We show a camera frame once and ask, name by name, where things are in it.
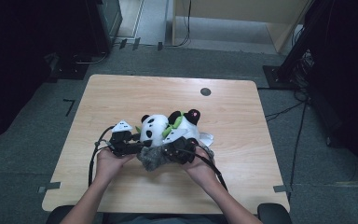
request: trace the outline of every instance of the panda ear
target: panda ear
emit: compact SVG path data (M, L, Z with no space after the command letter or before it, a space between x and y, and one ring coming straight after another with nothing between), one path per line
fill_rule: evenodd
M149 118L150 116L149 115L144 115L141 119L141 122L144 122L147 118Z

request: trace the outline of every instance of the black circle sticker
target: black circle sticker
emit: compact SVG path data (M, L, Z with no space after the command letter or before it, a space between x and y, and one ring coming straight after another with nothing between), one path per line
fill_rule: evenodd
M209 95L211 95L211 90L209 90L208 88L202 88L201 94L204 96L209 96Z

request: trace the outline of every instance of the black tape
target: black tape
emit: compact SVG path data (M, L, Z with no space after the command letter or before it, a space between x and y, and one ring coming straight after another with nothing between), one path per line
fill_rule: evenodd
M66 112L66 117L68 117L69 113L71 113L72 107L74 107L75 101L76 100L68 100L68 99L63 99L65 102L72 102L71 105L69 106L68 111Z
M135 43L133 43L132 50L136 50L139 47L139 42L141 42L141 37L135 39Z
M274 188L275 193L292 192L292 188L290 188L290 186L287 186L287 185L274 186L273 188Z
M124 49L126 47L127 44L127 39L123 39L120 43L120 49Z
M158 51L162 50L162 42L158 42L158 48L157 48Z
M61 187L61 182L48 183L48 185L45 187L39 187L37 189L37 192L38 193L46 193L46 191L48 191L48 189L59 189L60 187Z

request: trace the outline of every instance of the hand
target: hand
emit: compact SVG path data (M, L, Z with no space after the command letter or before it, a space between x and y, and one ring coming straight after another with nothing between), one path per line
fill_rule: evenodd
M196 153L208 160L210 159L208 154L200 147L196 147ZM183 164L182 168L203 189L216 183L219 184L216 174L211 167L198 157L194 158L191 163L187 162Z
M118 174L121 167L134 157L135 155L128 155L118 158L107 147L102 149L97 155L97 174L95 175L95 180L109 184Z

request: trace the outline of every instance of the forearm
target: forearm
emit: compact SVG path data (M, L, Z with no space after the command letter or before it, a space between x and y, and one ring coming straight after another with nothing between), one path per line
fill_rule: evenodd
M94 180L83 197L61 223L92 223L108 184L106 181Z
M217 181L210 186L204 187L204 190L220 207L228 223L261 223L260 220L238 203Z

